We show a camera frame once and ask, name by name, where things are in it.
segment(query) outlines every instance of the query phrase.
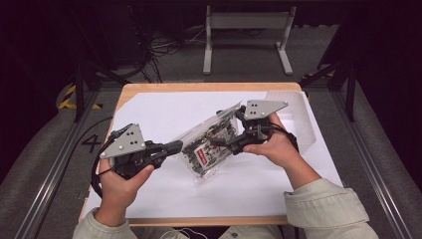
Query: sleeve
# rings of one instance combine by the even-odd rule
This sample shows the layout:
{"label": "sleeve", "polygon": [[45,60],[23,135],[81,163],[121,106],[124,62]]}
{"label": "sleeve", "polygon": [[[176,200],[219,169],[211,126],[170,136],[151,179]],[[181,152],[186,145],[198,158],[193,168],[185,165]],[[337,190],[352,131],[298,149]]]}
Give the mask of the sleeve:
{"label": "sleeve", "polygon": [[378,238],[357,194],[319,179],[285,192],[289,223],[305,229],[309,239]]}
{"label": "sleeve", "polygon": [[93,209],[77,225],[74,231],[74,239],[102,238],[102,239],[135,239],[136,236],[130,230],[128,221],[118,227],[108,227],[96,221],[94,214],[98,211]]}

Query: metal stand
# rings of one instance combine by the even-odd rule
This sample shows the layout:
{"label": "metal stand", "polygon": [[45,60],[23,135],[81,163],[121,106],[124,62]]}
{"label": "metal stand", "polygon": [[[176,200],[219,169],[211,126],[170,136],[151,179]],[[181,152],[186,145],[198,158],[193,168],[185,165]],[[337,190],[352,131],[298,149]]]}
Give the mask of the metal stand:
{"label": "metal stand", "polygon": [[293,73],[289,58],[286,54],[286,44],[295,18],[296,7],[291,7],[290,12],[276,13],[212,13],[207,6],[206,18],[206,47],[204,57],[204,75],[211,74],[212,42],[211,29],[281,29],[282,41],[276,42],[277,51],[285,69],[286,75]]}

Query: light green jacket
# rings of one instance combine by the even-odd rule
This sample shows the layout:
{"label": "light green jacket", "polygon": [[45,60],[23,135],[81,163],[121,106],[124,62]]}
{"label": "light green jacket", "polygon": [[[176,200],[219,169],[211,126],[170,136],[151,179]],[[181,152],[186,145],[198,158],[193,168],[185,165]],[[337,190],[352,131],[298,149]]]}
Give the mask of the light green jacket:
{"label": "light green jacket", "polygon": [[[288,220],[305,229],[308,239],[378,238],[366,223],[369,217],[356,193],[319,179],[285,192]],[[93,209],[75,229],[74,238],[130,239],[137,238],[126,221],[119,227],[107,227],[94,218]],[[139,230],[142,239],[187,239],[170,227],[145,227]],[[219,239],[280,239],[275,225],[232,226]]]}

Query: white paper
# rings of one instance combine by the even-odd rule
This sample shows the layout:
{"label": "white paper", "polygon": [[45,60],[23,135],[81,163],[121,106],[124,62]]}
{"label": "white paper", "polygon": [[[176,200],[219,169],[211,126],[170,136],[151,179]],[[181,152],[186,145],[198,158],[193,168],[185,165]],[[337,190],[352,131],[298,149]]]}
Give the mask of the white paper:
{"label": "white paper", "polygon": [[[145,140],[167,143],[219,110],[238,102],[264,99],[267,92],[142,93],[116,112],[112,129],[138,122]],[[302,152],[321,176],[341,186],[338,173],[304,93],[303,101],[316,141]],[[278,115],[288,131],[297,133],[295,116]],[[292,191],[284,170],[263,156],[239,153],[203,184],[182,161],[169,156],[138,191],[127,218],[185,218],[286,215],[283,192]],[[92,191],[82,213],[100,206]]]}

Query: snack package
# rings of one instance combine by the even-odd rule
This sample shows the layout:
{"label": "snack package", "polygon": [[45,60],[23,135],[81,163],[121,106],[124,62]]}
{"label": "snack package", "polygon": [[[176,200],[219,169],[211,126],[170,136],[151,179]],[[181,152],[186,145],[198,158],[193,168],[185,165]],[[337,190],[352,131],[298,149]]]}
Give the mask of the snack package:
{"label": "snack package", "polygon": [[240,103],[219,112],[176,139],[183,141],[182,150],[176,157],[183,160],[197,181],[214,175],[232,155],[226,147],[211,145],[209,138],[218,137],[229,140],[237,136],[235,110],[239,107]]}

